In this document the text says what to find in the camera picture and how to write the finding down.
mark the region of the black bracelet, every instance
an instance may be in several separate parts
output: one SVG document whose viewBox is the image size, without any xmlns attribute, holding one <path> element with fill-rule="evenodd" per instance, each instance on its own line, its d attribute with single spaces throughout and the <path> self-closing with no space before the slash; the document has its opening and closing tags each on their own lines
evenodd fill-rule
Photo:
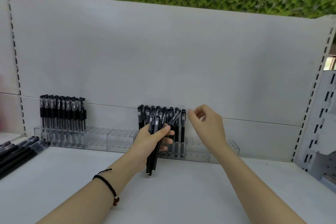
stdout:
<svg viewBox="0 0 336 224">
<path fill-rule="evenodd" d="M 106 185 L 107 187 L 112 191 L 113 193 L 113 196 L 114 196 L 114 202 L 113 202 L 113 205 L 116 206 L 118 203 L 119 203 L 119 200 L 120 198 L 117 196 L 117 193 L 116 191 L 114 190 L 114 188 L 112 187 L 112 185 L 103 177 L 103 176 L 100 176 L 99 174 L 102 173 L 102 172 L 105 172 L 105 171 L 111 171 L 112 168 L 109 168 L 109 169 L 106 169 L 106 170 L 103 170 L 103 171 L 100 171 L 98 174 L 96 174 L 92 179 L 94 178 L 98 178 L 100 180 L 102 180 Z"/>
</svg>

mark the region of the forearm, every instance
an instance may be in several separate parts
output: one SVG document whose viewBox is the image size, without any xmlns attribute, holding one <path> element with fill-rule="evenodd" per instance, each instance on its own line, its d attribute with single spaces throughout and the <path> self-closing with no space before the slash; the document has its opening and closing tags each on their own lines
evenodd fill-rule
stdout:
<svg viewBox="0 0 336 224">
<path fill-rule="evenodd" d="M 101 173 L 119 196 L 121 191 L 138 171 L 138 164 L 124 154 L 108 168 L 112 171 Z M 114 196 L 100 179 L 93 179 L 68 198 L 37 224 L 99 224 L 112 207 Z"/>
<path fill-rule="evenodd" d="M 304 224 L 228 146 L 214 153 L 253 224 Z"/>
</svg>

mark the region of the left hand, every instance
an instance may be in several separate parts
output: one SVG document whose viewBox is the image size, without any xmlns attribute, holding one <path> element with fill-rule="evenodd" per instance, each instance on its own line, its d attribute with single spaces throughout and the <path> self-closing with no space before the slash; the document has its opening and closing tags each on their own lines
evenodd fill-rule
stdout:
<svg viewBox="0 0 336 224">
<path fill-rule="evenodd" d="M 157 142 L 162 139 L 162 144 L 172 144 L 173 140 L 166 136 L 175 134 L 167 124 L 153 135 L 148 132 L 148 128 L 149 124 L 139 130 L 132 147 L 127 152 L 134 161 L 139 162 L 140 170 L 146 166 L 147 157 L 154 150 Z M 167 149 L 167 146 L 160 145 L 160 151 L 166 151 Z"/>
</svg>

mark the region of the hand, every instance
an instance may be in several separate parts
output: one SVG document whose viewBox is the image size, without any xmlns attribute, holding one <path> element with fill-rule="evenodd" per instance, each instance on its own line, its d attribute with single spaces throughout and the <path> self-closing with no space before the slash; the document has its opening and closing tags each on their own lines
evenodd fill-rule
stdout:
<svg viewBox="0 0 336 224">
<path fill-rule="evenodd" d="M 216 155 L 216 150 L 227 146 L 222 117 L 207 105 L 188 111 L 188 118 L 203 144 Z"/>
<path fill-rule="evenodd" d="M 139 130 L 132 147 L 127 152 L 134 161 L 140 164 L 139 171 L 146 166 L 147 157 L 154 150 L 157 142 L 162 139 L 161 144 L 172 144 L 173 140 L 165 136 L 175 134 L 174 131 L 170 130 L 170 126 L 167 124 L 153 135 L 148 132 L 148 128 L 149 124 Z M 160 151 L 166 151 L 167 149 L 167 146 L 160 145 Z"/>
</svg>

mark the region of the pen bundle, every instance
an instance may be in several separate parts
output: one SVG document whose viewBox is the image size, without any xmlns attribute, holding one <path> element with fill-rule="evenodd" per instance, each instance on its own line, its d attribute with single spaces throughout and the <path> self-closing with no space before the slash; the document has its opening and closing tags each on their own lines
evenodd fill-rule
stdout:
<svg viewBox="0 0 336 224">
<path fill-rule="evenodd" d="M 41 153 L 48 146 L 48 142 L 34 136 L 18 144 L 12 144 L 10 141 L 1 144 L 0 179 Z"/>
<path fill-rule="evenodd" d="M 40 96 L 41 127 L 46 128 L 42 137 L 53 145 L 83 145 L 84 138 L 76 132 L 86 130 L 85 98 L 57 95 Z M 69 133 L 56 133 L 55 130 Z"/>
<path fill-rule="evenodd" d="M 179 140 L 179 120 L 181 119 L 181 138 Z M 149 107 L 148 105 L 140 105 L 138 107 L 138 123 L 139 129 L 143 128 L 146 124 L 149 124 L 149 133 L 152 135 L 156 133 L 158 130 L 162 129 L 164 124 L 167 123 L 171 130 L 175 132 L 174 135 L 169 136 L 173 139 L 173 144 L 168 145 L 168 150 L 162 152 L 161 157 L 163 158 L 180 158 L 184 159 L 184 126 L 186 123 L 186 111 L 185 109 L 180 110 L 178 107 L 174 108 L 163 107 L 160 106 L 154 107 L 153 105 Z M 146 173 L 148 175 L 152 175 L 152 171 L 156 168 L 157 159 L 159 156 L 161 141 L 159 141 L 147 158 L 146 164 Z"/>
</svg>

